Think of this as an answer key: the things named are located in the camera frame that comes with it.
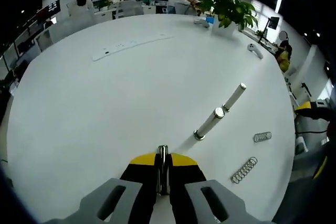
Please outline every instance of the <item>potted plant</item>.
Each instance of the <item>potted plant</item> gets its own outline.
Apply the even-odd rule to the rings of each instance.
[[[250,3],[241,0],[199,0],[197,7],[202,12],[215,15],[213,32],[222,36],[232,36],[238,27],[243,30],[247,26],[258,26],[256,10]]]
[[[260,38],[263,35],[263,31],[257,30],[254,34],[255,34],[255,36]]]

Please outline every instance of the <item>green leaves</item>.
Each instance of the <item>green leaves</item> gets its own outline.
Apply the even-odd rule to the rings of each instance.
[[[232,21],[228,18],[228,17],[224,17],[222,19],[222,21],[219,24],[219,27],[224,26],[224,28],[228,27],[230,24],[232,23]]]
[[[250,3],[241,0],[199,0],[198,7],[202,12],[210,11],[214,8],[214,14],[218,15],[219,27],[228,27],[232,22],[244,29],[246,26],[258,26],[256,10]]]

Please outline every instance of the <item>yellow object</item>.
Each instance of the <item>yellow object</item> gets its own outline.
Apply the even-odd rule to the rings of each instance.
[[[303,105],[298,106],[295,110],[311,109],[310,102],[305,102]]]
[[[323,161],[322,165],[320,166],[320,169],[319,169],[319,171],[316,173],[316,175],[314,176],[314,178],[313,178],[313,179],[316,179],[318,176],[320,176],[320,174],[322,173],[322,171],[323,171],[324,167],[326,166],[326,163],[327,163],[327,158],[328,158],[328,157],[325,157],[325,159],[324,159],[324,161]]]
[[[282,52],[278,56],[277,61],[279,62],[279,67],[281,71],[285,73],[289,68],[288,52],[286,51]]]
[[[154,165],[155,162],[155,153],[150,153],[146,155],[142,155],[132,159],[130,164],[133,165]]]
[[[197,162],[193,159],[176,153],[171,153],[173,166],[188,166],[197,165]]]

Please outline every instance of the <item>cable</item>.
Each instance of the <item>cable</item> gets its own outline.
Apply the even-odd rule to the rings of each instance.
[[[327,130],[325,130],[325,131],[304,131],[304,132],[296,132],[295,134],[305,134],[305,133],[320,134],[320,133],[324,133],[324,132],[327,132]]]

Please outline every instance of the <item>computer monitor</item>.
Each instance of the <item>computer monitor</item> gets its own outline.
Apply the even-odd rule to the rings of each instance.
[[[279,20],[279,17],[270,17],[268,27],[274,30],[277,29]]]

